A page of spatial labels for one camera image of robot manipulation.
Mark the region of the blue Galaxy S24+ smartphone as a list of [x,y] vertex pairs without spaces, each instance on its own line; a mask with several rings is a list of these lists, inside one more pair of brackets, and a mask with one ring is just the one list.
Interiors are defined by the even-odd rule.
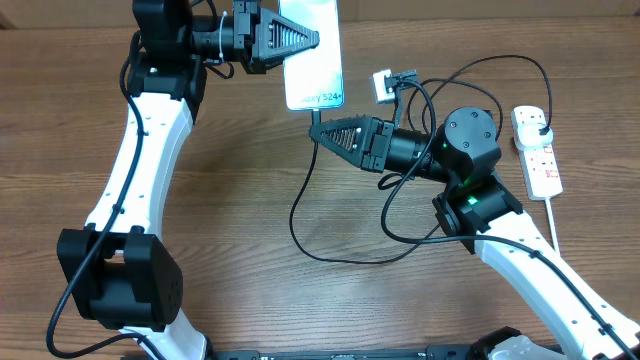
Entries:
[[342,107],[345,100],[336,0],[280,0],[280,14],[319,34],[319,44],[284,60],[286,106],[292,111]]

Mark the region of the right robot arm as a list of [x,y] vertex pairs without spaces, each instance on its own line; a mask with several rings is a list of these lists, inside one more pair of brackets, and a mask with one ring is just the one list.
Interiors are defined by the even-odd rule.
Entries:
[[549,245],[495,165],[488,111],[461,107],[431,134],[356,116],[317,123],[309,136],[352,165],[442,182],[432,201],[444,234],[498,272],[546,325],[567,359],[636,359],[639,325],[599,296]]

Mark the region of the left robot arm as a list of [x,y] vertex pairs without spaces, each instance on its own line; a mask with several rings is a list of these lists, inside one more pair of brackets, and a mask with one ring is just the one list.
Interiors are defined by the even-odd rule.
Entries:
[[163,210],[178,155],[222,64],[263,74],[319,45],[315,30],[256,1],[196,16],[181,0],[135,0],[138,28],[121,68],[126,130],[109,180],[79,230],[65,229],[57,256],[63,301],[131,339],[152,359],[211,359],[209,338],[182,310],[183,275],[162,241]]

